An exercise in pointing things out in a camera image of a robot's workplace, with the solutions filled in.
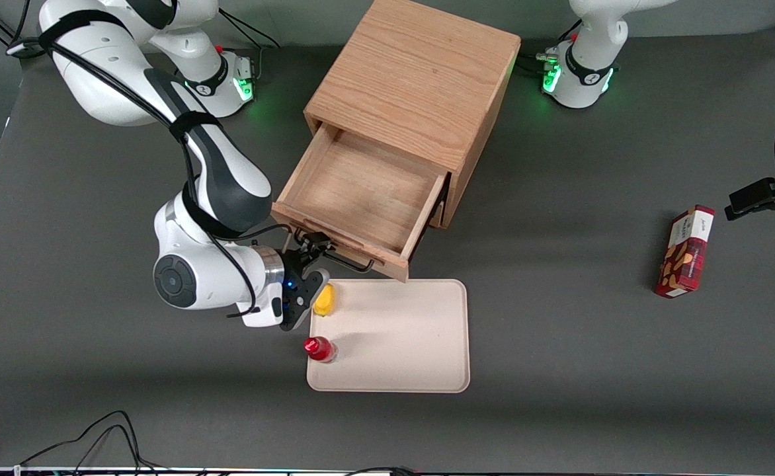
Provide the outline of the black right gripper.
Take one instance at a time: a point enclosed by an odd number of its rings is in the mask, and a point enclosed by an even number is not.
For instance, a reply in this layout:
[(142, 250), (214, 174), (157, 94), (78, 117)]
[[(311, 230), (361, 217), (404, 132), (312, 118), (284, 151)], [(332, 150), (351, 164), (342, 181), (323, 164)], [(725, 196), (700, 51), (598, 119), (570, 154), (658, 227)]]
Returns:
[(284, 293), (319, 293), (322, 289), (322, 274), (311, 270), (320, 257), (336, 261), (331, 253), (332, 241), (326, 235), (305, 229), (297, 229), (293, 235), (297, 249), (281, 252), (284, 262)]

